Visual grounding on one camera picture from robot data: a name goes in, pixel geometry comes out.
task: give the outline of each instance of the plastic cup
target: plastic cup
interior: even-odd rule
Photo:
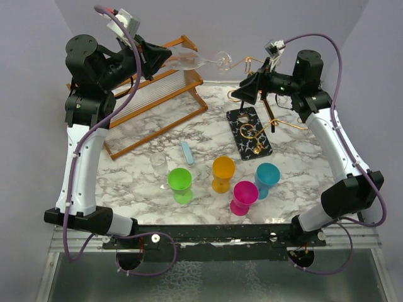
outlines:
[[[280,170],[268,162],[261,164],[254,175],[254,183],[259,189],[259,199],[266,198],[269,190],[280,180]]]
[[[252,204],[258,200],[259,190],[253,182],[240,181],[234,187],[230,209],[237,216],[244,216],[249,212]]]
[[[168,184],[177,203],[187,204],[193,199],[191,191],[191,174],[184,168],[173,169],[168,175]]]
[[[213,190],[220,194],[228,192],[234,173],[235,162],[232,159],[230,159],[228,156],[217,157],[213,163]]]
[[[150,157],[151,167],[154,170],[154,173],[159,178],[158,186],[161,189],[169,189],[167,182],[168,175],[168,162],[166,160],[165,154],[158,152],[154,153]]]

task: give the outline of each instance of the gray background wall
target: gray background wall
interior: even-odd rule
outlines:
[[[71,32],[89,33],[116,49],[106,20],[92,9],[96,3],[56,0],[60,11],[53,0],[5,0],[0,4],[0,293],[5,301],[31,301],[35,297],[47,256],[52,227],[42,222],[43,209],[54,205],[65,161],[64,84],[69,81],[64,66],[65,43]],[[399,93],[403,7],[398,1],[371,0],[355,26],[366,3],[101,1],[140,16],[140,34],[147,41],[165,43],[186,34],[207,58],[220,50],[228,51],[234,61],[246,55],[263,58],[263,45],[268,40],[309,31],[327,33],[339,45],[344,44],[338,109],[360,154],[385,174],[382,192],[389,218],[380,233],[395,288],[403,297],[403,262],[398,254],[403,247],[398,194],[398,172],[403,170],[398,157],[403,141],[398,124],[403,110]],[[310,43],[323,54],[329,67],[335,58],[333,49],[326,41],[313,38],[290,45],[281,69],[289,72],[296,52],[310,47]],[[242,71],[240,67],[219,77],[205,68],[202,74],[205,79],[231,80],[242,79]],[[335,71],[333,64],[326,81],[330,90]],[[377,215],[375,205],[368,217],[376,220]]]
[[[138,16],[142,23],[139,34],[151,43],[163,44],[185,34],[198,45],[207,59],[224,50],[234,62],[246,56],[264,59],[264,45],[271,39],[287,39],[303,33],[319,31],[342,45],[353,29],[368,0],[55,0],[73,35],[88,33],[97,41],[118,50],[106,28],[106,20],[94,11],[95,4],[124,8]],[[332,47],[318,38],[292,43],[283,57],[279,71],[290,71],[299,50],[310,45],[323,55],[326,68],[336,57]],[[243,79],[240,66],[225,75],[214,68],[202,67],[207,80]]]
[[[338,101],[340,119],[355,148],[373,170],[381,170],[385,176],[382,195],[389,211],[378,230],[399,301],[403,300],[402,16],[401,1],[371,0],[367,4],[343,45]],[[325,82],[331,92],[336,72],[335,62]],[[366,216],[379,220],[377,201]]]
[[[43,222],[62,184],[64,102],[71,32],[53,0],[0,3],[0,295],[33,301],[52,226]]]

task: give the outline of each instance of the table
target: table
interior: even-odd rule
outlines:
[[[225,117],[228,110],[239,108],[239,103],[232,103],[227,98],[228,91],[234,88],[199,86],[198,93],[208,104],[207,112],[116,161],[112,161],[103,150],[96,185],[97,204],[109,206],[120,215],[136,218],[140,224],[229,224],[287,223],[318,203],[321,192],[332,186],[333,180],[319,142],[310,131],[280,125],[275,133],[270,133],[268,128],[266,134],[273,154],[256,160],[241,160]],[[186,103],[184,98],[186,96],[179,101]],[[279,99],[283,106],[290,107],[289,99]],[[272,108],[277,118],[298,123],[297,114],[277,107],[273,96],[269,102],[274,104]],[[267,123],[263,103],[259,102],[255,108],[262,123]],[[167,118],[175,118],[181,110],[186,108],[170,108]],[[141,127],[136,126],[135,132],[150,131],[161,123],[161,115],[153,112]],[[195,165],[188,168],[193,176],[194,198],[187,205],[176,203],[171,191],[158,188],[149,162],[153,152],[164,152],[170,169],[187,168],[180,145],[182,140],[188,141],[195,159]],[[232,190],[217,194],[211,188],[212,163],[221,155],[231,157],[236,163],[232,187],[240,180],[253,181],[257,166],[263,162],[271,162],[281,171],[279,184],[266,199],[256,202],[246,216],[236,216],[230,211]]]
[[[347,255],[347,250],[321,250],[314,266],[334,269]],[[393,302],[387,298],[377,260],[367,249],[356,251],[347,270],[326,277],[300,272],[288,261],[268,260],[182,261],[159,277],[126,277],[116,272],[114,256],[85,253],[74,264],[59,256],[50,295],[42,301]],[[142,269],[158,271],[164,266],[150,263]]]

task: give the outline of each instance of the blue cup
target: blue cup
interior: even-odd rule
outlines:
[[[269,190],[280,180],[280,170],[273,165],[265,162],[261,164],[254,175],[254,183],[259,189],[259,199],[266,198]]]

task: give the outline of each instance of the magenta cup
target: magenta cup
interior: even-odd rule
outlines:
[[[259,198],[259,189],[253,182],[240,181],[234,187],[230,209],[237,216],[244,216]]]

